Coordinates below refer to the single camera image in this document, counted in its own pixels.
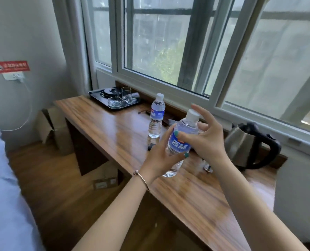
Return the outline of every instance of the wall socket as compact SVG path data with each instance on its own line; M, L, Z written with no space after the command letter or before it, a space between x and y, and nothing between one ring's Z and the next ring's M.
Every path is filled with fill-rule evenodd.
M8 81L19 80L19 78L24 78L24 73L22 71L8 72L3 73L3 77Z

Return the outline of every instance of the desk leg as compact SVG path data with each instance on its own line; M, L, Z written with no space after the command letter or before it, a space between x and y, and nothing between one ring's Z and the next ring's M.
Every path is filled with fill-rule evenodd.
M108 161L108 159L73 126L73 124L67 119L66 122L74 145L78 168L82 176Z

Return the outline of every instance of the hand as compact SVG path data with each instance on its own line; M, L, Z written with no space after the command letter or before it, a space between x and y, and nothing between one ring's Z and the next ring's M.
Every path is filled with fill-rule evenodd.
M174 164L189 156L189 153L180 153L169 156L165 152L165 148L168 145L168 140L175 125L170 126L162 136L161 141L152 147L140 169L140 174L148 185L150 185L157 177L165 174Z
M210 166L219 164L224 159L228 158L224 146L224 132L222 126L206 109L195 104L192 104L191 108L200 113L207 122L207 124L202 122L198 123L199 129L205 132L194 135L175 131L177 132L175 135L183 142L189 143L197 154L206 160Z

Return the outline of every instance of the white bedding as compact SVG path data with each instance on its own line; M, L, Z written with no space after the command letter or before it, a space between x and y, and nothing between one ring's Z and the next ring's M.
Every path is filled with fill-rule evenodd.
M45 250L0 138L0 250Z

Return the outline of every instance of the wooden tabletop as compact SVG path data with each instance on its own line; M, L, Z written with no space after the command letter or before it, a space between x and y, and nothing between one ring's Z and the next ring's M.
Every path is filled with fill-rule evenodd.
M150 118L138 112L150 109L150 104L109 111L85 96L55 104L109 159L114 159L130 174L140 169L148 153ZM270 209L274 206L275 174L276 170L270 167L244 173ZM176 176L155 180L150 193L170 211L174 221L211 250L250 250L219 181L214 174L203 170L196 154L184 160Z

